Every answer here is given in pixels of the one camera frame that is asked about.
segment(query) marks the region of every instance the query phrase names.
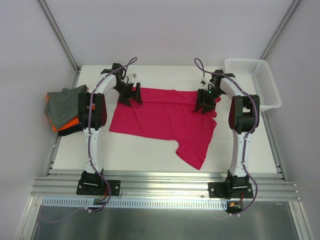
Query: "mounting plate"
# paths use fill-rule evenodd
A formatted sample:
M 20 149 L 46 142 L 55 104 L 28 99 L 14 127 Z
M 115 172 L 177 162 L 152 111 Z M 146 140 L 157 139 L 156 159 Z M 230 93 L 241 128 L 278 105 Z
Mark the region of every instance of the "mounting plate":
M 248 183 L 248 187 L 245 189 L 232 190 L 227 192 L 227 187 L 225 182 L 209 182 L 208 183 L 209 197 L 211 199 L 223 199 L 223 196 L 231 196 L 234 199 L 241 199 L 241 193 L 243 193 L 244 199 L 253 199 L 254 193 L 252 186 Z
M 121 188 L 121 181 L 120 180 L 107 180 L 110 188 L 111 188 L 111 196 L 119 196 L 120 195 L 120 188 Z M 81 185 L 81 182 L 79 181 L 78 187 L 76 188 L 76 194 L 77 195 L 103 195 L 105 193 L 105 187 L 101 189 Z

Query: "magenta cloth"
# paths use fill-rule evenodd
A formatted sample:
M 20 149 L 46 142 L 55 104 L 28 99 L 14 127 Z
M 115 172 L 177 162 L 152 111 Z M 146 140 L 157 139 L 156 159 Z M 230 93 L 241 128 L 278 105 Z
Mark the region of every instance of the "magenta cloth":
M 199 170 L 217 125 L 213 119 L 217 113 L 214 110 L 206 114 L 194 112 L 196 91 L 141 88 L 141 98 L 143 105 L 135 101 L 130 101 L 131 107 L 118 103 L 109 130 L 152 139 L 176 140 L 179 147 L 175 153 Z

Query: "white basket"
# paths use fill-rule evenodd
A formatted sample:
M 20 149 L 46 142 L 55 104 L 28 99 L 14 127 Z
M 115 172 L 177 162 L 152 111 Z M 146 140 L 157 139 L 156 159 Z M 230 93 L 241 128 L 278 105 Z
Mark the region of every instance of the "white basket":
M 235 75 L 243 90 L 260 97 L 260 111 L 281 106 L 277 85 L 265 60 L 228 58 L 224 61 L 224 66 L 226 73 Z

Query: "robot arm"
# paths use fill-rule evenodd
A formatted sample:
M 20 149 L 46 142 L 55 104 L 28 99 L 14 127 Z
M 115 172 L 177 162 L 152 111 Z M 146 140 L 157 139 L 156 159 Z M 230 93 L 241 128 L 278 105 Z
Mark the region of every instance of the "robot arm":
M 225 94 L 231 99 L 229 113 L 229 127 L 233 132 L 233 152 L 232 161 L 224 183 L 217 183 L 209 187 L 212 189 L 212 197 L 218 198 L 240 198 L 244 194 L 245 198 L 253 198 L 249 176 L 244 166 L 248 167 L 249 147 L 254 133 L 252 131 L 256 118 L 259 124 L 259 106 L 260 99 L 258 95 L 250 95 L 256 106 L 250 101 L 249 97 L 239 90 L 234 82 L 237 82 L 232 73 L 223 73 L 222 70 L 216 70 L 212 73 L 210 87 L 199 89 L 197 94 L 197 103 L 195 111 L 202 108 L 202 114 L 215 109 L 216 99 Z
M 126 76 L 128 81 L 123 81 L 123 73 L 126 71 L 119 63 L 114 63 L 112 69 L 104 69 L 100 75 L 100 81 L 87 92 L 82 92 L 78 97 L 78 119 L 83 126 L 86 141 L 86 163 L 84 172 L 78 182 L 76 193 L 78 195 L 103 195 L 105 181 L 97 174 L 103 172 L 105 161 L 105 138 L 102 131 L 107 131 L 104 125 L 107 122 L 106 96 L 112 89 L 119 93 L 118 102 L 128 107 L 130 100 L 142 105 L 140 83 L 137 82 L 133 90 L 133 76 Z

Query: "metal frame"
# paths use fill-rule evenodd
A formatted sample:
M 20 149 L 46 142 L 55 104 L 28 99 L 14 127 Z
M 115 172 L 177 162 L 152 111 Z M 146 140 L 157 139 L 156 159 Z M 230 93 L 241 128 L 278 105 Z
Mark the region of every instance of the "metal frame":
M 37 0 L 37 2 L 39 3 L 40 8 L 42 9 L 46 19 L 48 20 L 48 23 L 51 26 L 51 28 L 54 32 L 54 35 L 58 39 L 65 55 L 67 56 L 68 60 L 70 61 L 70 64 L 72 65 L 72 67 L 74 68 L 75 71 L 78 71 L 80 69 L 80 67 L 77 64 L 72 52 L 70 51 L 68 44 L 67 44 L 64 36 L 62 35 L 62 33 L 56 23 L 56 20 L 48 7 L 46 0 Z
M 121 180 L 118 198 L 134 199 L 184 199 L 208 201 L 209 182 L 221 182 L 225 173 L 167 173 L 107 171 L 105 178 Z M 32 196 L 82 197 L 76 195 L 80 174 L 56 174 L 37 177 Z M 259 186 L 257 201 L 299 202 L 297 185 L 281 178 L 257 177 Z
M 32 237 L 32 232 L 36 225 L 36 219 L 42 202 L 41 196 L 31 197 L 30 203 L 24 215 L 24 221 L 17 233 L 17 238 L 20 240 L 29 240 Z
M 277 29 L 265 47 L 261 59 L 265 59 L 273 49 L 277 39 L 283 32 L 285 26 L 293 16 L 302 0 L 293 0 L 283 16 Z M 71 53 L 47 3 L 46 0 L 37 0 L 43 10 L 54 34 L 60 42 L 72 67 L 77 71 L 73 87 L 77 85 L 80 68 Z M 273 136 L 273 129 L 269 122 L 267 113 L 262 113 L 269 144 L 274 157 L 276 174 L 253 174 L 256 179 L 259 192 L 257 201 L 285 201 L 289 202 L 292 216 L 300 239 L 314 239 L 308 221 L 305 218 L 303 205 L 300 202 L 300 193 L 296 184 L 287 181 L 284 165 L 277 143 Z M 24 224 L 19 231 L 19 239 L 30 239 L 33 226 L 44 196 L 47 197 L 72 197 L 76 195 L 78 180 L 81 170 L 53 170 L 53 164 L 58 151 L 61 138 L 57 137 L 52 146 L 50 161 L 45 176 L 39 176 L 34 182 L 31 192 L 31 201 L 24 217 Z M 226 177 L 226 173 L 168 173 L 168 172 L 131 172 L 131 171 L 107 171 L 107 179 L 121 180 L 121 191 L 118 199 L 172 199 L 172 200 L 200 200 L 210 201 L 208 194 L 208 182 L 220 182 Z
M 260 59 L 265 60 L 266 57 L 268 56 L 268 54 L 272 51 L 273 47 L 275 46 L 275 43 L 279 39 L 281 33 L 285 29 L 285 27 L 288 24 L 288 22 L 291 19 L 291 17 L 296 12 L 296 10 L 297 10 L 297 8 L 298 8 L 298 6 L 300 5 L 301 2 L 302 2 L 302 0 L 293 0 L 291 2 L 289 8 L 287 9 L 287 11 L 285 12 L 283 18 L 281 19 L 278 27 L 274 31 L 274 33 L 273 33 L 272 37 L 270 38 L 268 44 L 266 45 L 265 49 L 263 50 Z
M 301 240 L 314 240 L 315 237 L 311 231 L 311 227 L 306 218 L 306 213 L 302 202 L 289 202 L 293 221 L 299 239 Z

